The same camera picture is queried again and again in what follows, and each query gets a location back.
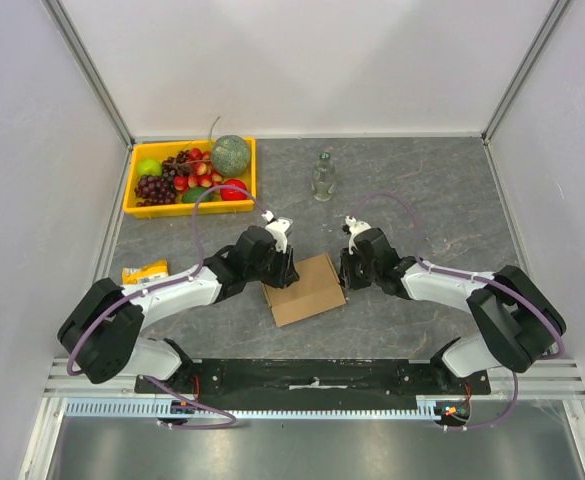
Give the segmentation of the brown cardboard box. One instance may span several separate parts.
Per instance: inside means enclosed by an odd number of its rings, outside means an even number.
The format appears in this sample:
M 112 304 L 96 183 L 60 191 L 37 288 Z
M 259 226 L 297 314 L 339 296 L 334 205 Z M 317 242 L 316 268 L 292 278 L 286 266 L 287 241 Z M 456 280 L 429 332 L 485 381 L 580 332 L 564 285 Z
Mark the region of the brown cardboard box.
M 263 286 L 275 325 L 279 328 L 346 304 L 333 262 L 327 253 L 296 265 L 299 280 L 284 289 Z

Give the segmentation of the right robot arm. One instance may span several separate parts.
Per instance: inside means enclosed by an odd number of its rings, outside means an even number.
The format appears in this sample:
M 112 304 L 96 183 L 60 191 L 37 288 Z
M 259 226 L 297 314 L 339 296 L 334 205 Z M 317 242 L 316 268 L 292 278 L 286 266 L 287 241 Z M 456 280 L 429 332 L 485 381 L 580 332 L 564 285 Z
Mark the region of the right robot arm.
M 352 217 L 343 226 L 348 246 L 341 250 L 339 278 L 350 290 L 376 285 L 385 294 L 429 301 L 468 313 L 478 333 L 440 350 L 430 381 L 449 394 L 466 377 L 496 367 L 524 373 L 557 346 L 566 333 L 562 316 L 518 267 L 496 273 L 467 272 L 401 257 L 383 231 Z

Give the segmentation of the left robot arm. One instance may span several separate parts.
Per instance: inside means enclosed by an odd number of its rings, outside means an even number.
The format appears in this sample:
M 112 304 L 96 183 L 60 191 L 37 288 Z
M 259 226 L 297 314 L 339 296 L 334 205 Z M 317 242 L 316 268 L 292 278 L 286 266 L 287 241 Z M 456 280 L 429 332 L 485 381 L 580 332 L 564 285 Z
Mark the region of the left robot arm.
M 233 245 L 179 274 L 139 285 L 95 282 L 60 327 L 57 338 L 70 354 L 68 372 L 102 384 L 120 374 L 145 374 L 170 393 L 191 382 L 191 369 L 172 340 L 140 338 L 165 317 L 213 305 L 240 294 L 250 282 L 284 289 L 299 275 L 288 243 L 290 220 L 251 226 Z

